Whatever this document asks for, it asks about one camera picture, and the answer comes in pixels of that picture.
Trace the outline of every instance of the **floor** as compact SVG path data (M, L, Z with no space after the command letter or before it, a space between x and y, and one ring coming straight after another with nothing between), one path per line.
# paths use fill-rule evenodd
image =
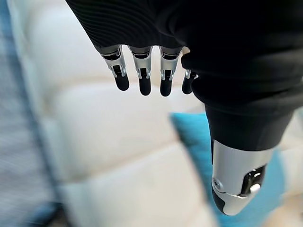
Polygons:
M24 91L5 0L0 0L0 226L18 227L53 199Z

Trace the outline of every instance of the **white sofa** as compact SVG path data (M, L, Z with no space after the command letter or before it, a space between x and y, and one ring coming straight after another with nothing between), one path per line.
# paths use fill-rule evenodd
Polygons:
M32 109L77 227L218 226L196 171L178 140L170 112L198 113L184 95L178 64L169 97L159 91L153 49L152 92L142 96L129 50L130 88L121 92L64 0L8 0ZM285 203L264 226L302 226L303 129L295 115L282 142Z

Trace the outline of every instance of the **black textured cover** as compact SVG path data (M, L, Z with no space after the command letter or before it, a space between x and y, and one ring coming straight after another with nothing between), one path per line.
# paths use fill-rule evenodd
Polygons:
M175 38L155 28L146 0L66 0L96 47L180 47Z

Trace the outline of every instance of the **black fingertip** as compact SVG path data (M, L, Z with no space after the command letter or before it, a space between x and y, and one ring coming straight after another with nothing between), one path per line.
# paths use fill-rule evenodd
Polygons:
M190 77L189 79L184 77L182 84L182 91L184 94L189 95L190 93L192 93L191 82L193 82L193 80L194 80L193 77Z
M223 214L225 214L223 211L225 202L215 193L212 185L211 185L211 187L212 187L213 199L214 199L214 202L215 202L217 208L219 209L219 211L221 211Z
M121 91L126 91L129 88L129 81L128 81L127 75L125 75L124 77L122 77L122 76L115 77L115 80L116 80L117 87Z
M139 87L142 95L149 95L151 92L151 79L142 77L142 79L139 79Z
M171 92L171 80L169 80L169 79L161 80L160 92L161 92L161 95L164 97L169 96L169 94Z

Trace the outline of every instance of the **turquoise pillow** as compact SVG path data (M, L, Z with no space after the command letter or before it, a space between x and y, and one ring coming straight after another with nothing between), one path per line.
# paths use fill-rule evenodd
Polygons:
M268 214L279 206L285 179L278 153L269 162L259 193L238 215L226 216L216 207L212 196L211 142L205 114L173 113L173 124L187 148L202 179L207 197L221 227L259 227Z

